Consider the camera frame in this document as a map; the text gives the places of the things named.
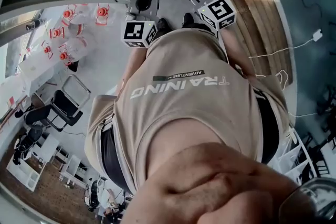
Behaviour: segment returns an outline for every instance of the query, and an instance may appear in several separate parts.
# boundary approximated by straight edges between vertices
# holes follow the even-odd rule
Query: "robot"
[[[200,18],[215,32],[236,22],[237,12],[231,0],[190,0]],[[159,0],[130,0],[121,40],[126,46],[149,48],[158,32]]]

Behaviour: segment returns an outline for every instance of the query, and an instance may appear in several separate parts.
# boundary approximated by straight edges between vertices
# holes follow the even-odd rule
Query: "wooden floor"
[[[274,0],[232,0],[237,10],[236,35],[249,56],[271,54],[288,48],[285,31]],[[272,56],[252,58],[257,74],[277,74],[284,70],[292,83],[289,50]],[[287,76],[282,72],[282,86]]]

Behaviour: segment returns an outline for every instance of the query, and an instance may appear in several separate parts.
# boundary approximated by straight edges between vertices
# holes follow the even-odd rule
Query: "white cube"
[[[231,0],[213,0],[198,9],[203,21],[219,31],[236,22],[237,11]]]
[[[126,21],[121,27],[121,40],[128,47],[149,48],[157,30],[154,21]]]

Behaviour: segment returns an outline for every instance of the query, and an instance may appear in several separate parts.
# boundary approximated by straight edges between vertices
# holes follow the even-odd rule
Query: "beige t-shirt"
[[[198,120],[226,145],[261,161],[263,130],[254,87],[270,100],[279,132],[283,133],[288,127],[288,114],[275,76],[261,81],[243,78],[226,62],[218,40],[207,31],[170,32],[151,45],[145,62],[114,105],[108,98],[95,101],[86,143],[88,158],[94,167],[99,165],[97,126],[114,111],[118,159],[135,189],[146,180],[151,139],[164,124],[176,119]]]

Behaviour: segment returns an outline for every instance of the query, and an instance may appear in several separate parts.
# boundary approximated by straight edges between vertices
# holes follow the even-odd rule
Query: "black sneaker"
[[[158,23],[158,31],[160,30],[168,30],[168,31],[172,31],[172,28],[169,26],[167,20],[165,18],[161,18]]]
[[[194,23],[193,15],[191,15],[191,13],[184,14],[182,26],[193,24],[193,23]]]

